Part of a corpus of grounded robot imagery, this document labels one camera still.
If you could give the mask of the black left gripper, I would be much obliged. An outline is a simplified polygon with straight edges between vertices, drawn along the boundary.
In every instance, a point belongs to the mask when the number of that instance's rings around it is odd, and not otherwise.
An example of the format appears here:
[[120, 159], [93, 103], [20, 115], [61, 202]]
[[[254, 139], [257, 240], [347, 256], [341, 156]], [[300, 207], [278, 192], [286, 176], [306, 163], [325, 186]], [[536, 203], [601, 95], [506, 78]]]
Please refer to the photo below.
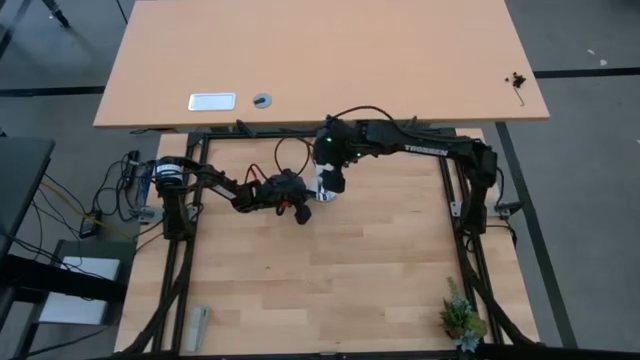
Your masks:
[[[261, 184], [255, 193], [260, 209], [274, 208], [277, 216], [282, 216], [288, 208], [294, 208], [294, 218], [299, 225], [305, 225], [312, 213], [306, 202], [312, 197], [303, 179], [291, 172], [283, 171], [271, 176]], [[281, 208], [283, 200], [290, 203], [290, 207]]]

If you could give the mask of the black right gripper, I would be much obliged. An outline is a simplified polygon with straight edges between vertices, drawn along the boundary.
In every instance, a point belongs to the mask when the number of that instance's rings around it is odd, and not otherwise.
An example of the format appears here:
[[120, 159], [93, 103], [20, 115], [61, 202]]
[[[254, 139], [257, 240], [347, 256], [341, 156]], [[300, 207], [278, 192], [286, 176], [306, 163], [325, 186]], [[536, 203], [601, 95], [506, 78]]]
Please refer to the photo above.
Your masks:
[[316, 132], [313, 158], [320, 168], [319, 177], [326, 190], [334, 193], [345, 191], [346, 180], [342, 168], [356, 159], [354, 143], [359, 136], [355, 126], [336, 117], [327, 117]]

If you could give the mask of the beige wooden desk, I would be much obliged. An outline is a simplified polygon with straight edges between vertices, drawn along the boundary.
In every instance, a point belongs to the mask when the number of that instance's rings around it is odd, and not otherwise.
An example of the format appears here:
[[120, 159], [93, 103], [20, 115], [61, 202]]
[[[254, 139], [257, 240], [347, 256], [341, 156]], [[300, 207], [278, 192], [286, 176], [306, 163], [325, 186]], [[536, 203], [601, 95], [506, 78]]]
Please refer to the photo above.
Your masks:
[[[513, 72], [526, 81], [511, 85]], [[192, 112], [197, 93], [232, 111]], [[258, 109], [257, 94], [272, 97]], [[329, 114], [434, 122], [549, 116], [505, 0], [139, 1], [99, 128], [311, 123]]]

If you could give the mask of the silver rectangular desk plate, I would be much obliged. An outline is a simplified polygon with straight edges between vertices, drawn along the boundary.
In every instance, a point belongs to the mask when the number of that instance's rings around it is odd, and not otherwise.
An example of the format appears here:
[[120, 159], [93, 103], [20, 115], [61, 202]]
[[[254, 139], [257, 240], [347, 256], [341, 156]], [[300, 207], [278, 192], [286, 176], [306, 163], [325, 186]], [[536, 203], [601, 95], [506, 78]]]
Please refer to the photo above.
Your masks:
[[235, 104], [235, 93], [197, 93], [190, 96], [188, 110], [192, 112], [232, 111]]

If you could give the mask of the dark screws and hex key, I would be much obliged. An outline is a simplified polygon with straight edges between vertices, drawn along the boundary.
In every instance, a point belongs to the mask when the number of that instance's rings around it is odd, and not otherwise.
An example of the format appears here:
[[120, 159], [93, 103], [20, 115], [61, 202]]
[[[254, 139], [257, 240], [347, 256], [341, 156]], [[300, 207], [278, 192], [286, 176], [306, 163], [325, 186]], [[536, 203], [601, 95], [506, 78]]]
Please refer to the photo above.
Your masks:
[[522, 98], [519, 90], [521, 89], [522, 85], [526, 81], [526, 78], [523, 75], [518, 74], [517, 72], [513, 72], [510, 77], [507, 77], [505, 79], [505, 81], [511, 85], [514, 93], [516, 94], [517, 98], [519, 99], [520, 106], [524, 107], [525, 106], [525, 101]]

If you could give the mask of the black power adapter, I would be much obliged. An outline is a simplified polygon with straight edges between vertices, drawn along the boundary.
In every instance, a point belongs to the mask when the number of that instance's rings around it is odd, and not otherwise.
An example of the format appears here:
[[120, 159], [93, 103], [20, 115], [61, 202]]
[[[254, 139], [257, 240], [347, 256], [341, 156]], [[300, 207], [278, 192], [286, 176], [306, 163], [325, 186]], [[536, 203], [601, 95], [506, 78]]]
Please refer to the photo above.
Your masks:
[[78, 237], [85, 239], [97, 235], [100, 230], [99, 222], [102, 219], [102, 215], [103, 213], [99, 210], [93, 210], [87, 213], [86, 216], [81, 219]]

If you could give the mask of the artificial succulent plant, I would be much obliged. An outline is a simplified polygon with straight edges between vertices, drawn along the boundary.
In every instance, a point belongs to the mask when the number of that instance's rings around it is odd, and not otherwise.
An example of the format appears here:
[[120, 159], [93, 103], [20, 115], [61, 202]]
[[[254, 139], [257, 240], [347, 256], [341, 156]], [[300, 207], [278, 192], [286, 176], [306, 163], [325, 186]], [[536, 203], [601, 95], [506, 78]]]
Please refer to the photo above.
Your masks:
[[439, 312], [441, 326], [456, 348], [475, 353], [488, 333], [487, 323], [473, 310], [470, 301], [461, 295], [452, 277], [447, 278], [447, 286], [450, 298], [443, 299], [444, 309]]

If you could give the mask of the white box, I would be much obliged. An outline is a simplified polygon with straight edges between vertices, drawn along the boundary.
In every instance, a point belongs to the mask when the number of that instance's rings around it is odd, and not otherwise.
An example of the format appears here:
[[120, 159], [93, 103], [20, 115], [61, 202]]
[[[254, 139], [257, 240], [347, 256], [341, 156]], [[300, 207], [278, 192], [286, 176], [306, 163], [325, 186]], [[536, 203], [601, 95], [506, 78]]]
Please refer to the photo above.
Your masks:
[[[61, 268], [73, 272], [115, 280], [120, 271], [121, 261], [108, 258], [82, 258], [65, 256]], [[74, 297], [61, 293], [50, 293], [44, 303], [38, 321], [40, 323], [62, 323], [80, 325], [100, 325], [106, 315], [108, 303]]]

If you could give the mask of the black desk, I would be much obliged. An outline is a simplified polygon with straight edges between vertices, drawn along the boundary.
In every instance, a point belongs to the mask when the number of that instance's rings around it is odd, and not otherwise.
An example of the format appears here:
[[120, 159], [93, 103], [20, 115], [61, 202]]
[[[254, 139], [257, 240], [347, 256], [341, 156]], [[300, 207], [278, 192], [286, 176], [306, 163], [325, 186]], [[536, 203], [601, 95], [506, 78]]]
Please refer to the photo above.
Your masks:
[[0, 330], [18, 292], [56, 292], [115, 302], [126, 286], [9, 253], [55, 142], [29, 137], [0, 137]]

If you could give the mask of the black chair leg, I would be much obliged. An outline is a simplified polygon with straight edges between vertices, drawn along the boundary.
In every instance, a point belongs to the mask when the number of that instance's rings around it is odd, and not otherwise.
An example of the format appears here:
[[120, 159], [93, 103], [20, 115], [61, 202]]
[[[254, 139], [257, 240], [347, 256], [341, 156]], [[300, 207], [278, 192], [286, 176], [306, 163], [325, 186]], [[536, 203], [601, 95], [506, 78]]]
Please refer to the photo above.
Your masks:
[[69, 28], [70, 23], [63, 14], [57, 0], [41, 0], [42, 3], [47, 7], [50, 14], [62, 25], [63, 28]]

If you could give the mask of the grey metal bracket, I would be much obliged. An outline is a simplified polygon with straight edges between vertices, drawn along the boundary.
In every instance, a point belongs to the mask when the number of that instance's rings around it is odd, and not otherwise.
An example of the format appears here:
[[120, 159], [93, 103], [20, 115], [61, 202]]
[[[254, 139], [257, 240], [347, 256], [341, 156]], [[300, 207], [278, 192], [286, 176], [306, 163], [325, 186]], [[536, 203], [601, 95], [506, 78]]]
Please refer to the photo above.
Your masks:
[[520, 211], [523, 206], [524, 206], [524, 203], [522, 201], [497, 203], [494, 206], [494, 211], [501, 218], [509, 218], [513, 214]]
[[130, 209], [129, 214], [134, 217], [141, 225], [154, 224], [163, 221], [164, 209], [158, 207], [140, 207]]

